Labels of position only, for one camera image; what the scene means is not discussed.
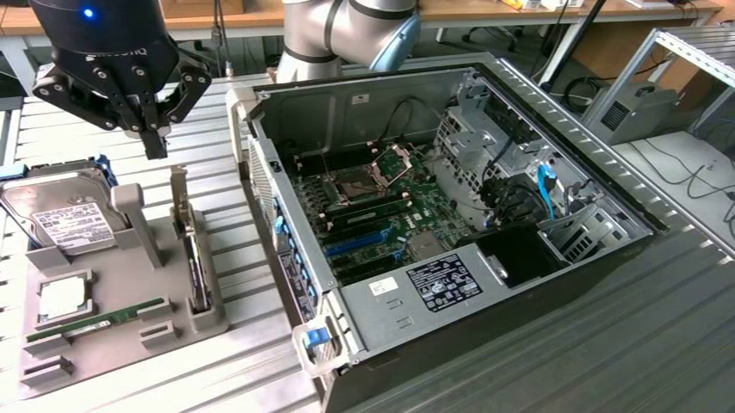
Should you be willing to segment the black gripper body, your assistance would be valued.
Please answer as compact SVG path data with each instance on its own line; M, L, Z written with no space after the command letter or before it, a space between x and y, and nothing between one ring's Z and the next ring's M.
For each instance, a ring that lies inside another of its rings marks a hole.
M96 67L126 97L155 102L178 63L179 52L157 1L32 1L31 8L52 43L56 71L38 78L34 94L46 99L66 76L107 95Z

